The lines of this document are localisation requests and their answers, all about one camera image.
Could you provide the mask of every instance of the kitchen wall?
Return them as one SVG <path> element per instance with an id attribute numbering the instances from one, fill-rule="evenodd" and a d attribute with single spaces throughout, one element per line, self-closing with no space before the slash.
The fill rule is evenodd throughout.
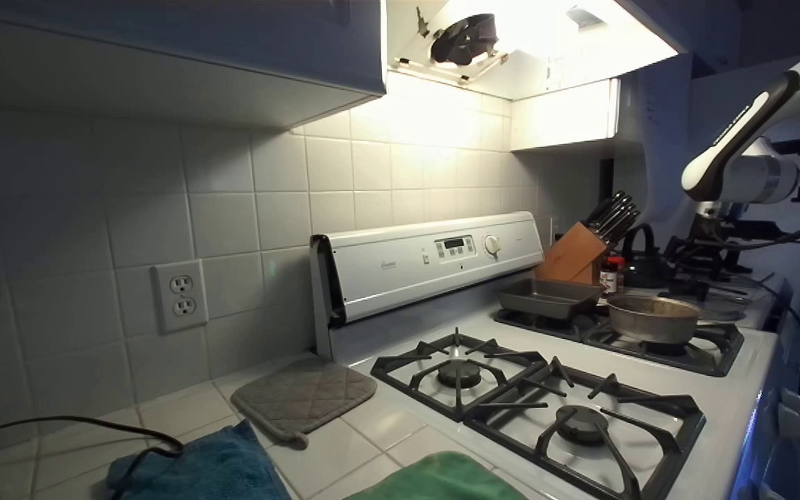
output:
<path id="1" fill-rule="evenodd" d="M 545 223 L 554 177 L 505 141 L 509 103 L 409 78 L 290 132 L 0 110 L 0 421 L 309 349 L 313 230 L 533 206 Z M 186 257 L 212 323 L 162 334 L 151 266 Z"/>

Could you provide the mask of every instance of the oven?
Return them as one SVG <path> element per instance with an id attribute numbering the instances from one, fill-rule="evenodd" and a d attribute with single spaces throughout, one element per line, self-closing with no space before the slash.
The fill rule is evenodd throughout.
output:
<path id="1" fill-rule="evenodd" d="M 727 324 L 667 352 L 620 344 L 599 310 L 504 309 L 540 260 L 524 212 L 317 234 L 317 349 L 545 498 L 727 498 L 776 338 Z"/>

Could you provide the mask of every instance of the blue towel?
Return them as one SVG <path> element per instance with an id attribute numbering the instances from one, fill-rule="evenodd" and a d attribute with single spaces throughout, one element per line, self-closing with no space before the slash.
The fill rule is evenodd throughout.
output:
<path id="1" fill-rule="evenodd" d="M 117 459 L 105 476 L 105 487 L 119 488 L 124 470 L 136 456 Z M 197 442 L 188 442 L 181 459 L 144 456 L 130 473 L 123 500 L 226 500 L 266 498 L 290 500 L 270 456 L 261 451 L 252 427 L 238 421 Z"/>

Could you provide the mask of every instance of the knife block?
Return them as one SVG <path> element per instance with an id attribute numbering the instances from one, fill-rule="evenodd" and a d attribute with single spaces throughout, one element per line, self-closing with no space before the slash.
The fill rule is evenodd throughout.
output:
<path id="1" fill-rule="evenodd" d="M 576 223 L 536 266 L 536 280 L 595 282 L 597 260 L 606 244 L 580 223 Z"/>

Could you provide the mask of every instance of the electrical outlet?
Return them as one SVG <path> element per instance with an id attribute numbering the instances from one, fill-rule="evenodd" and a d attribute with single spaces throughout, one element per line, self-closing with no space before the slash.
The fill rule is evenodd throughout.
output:
<path id="1" fill-rule="evenodd" d="M 154 266 L 162 331 L 186 331 L 209 323 L 204 260 Z"/>

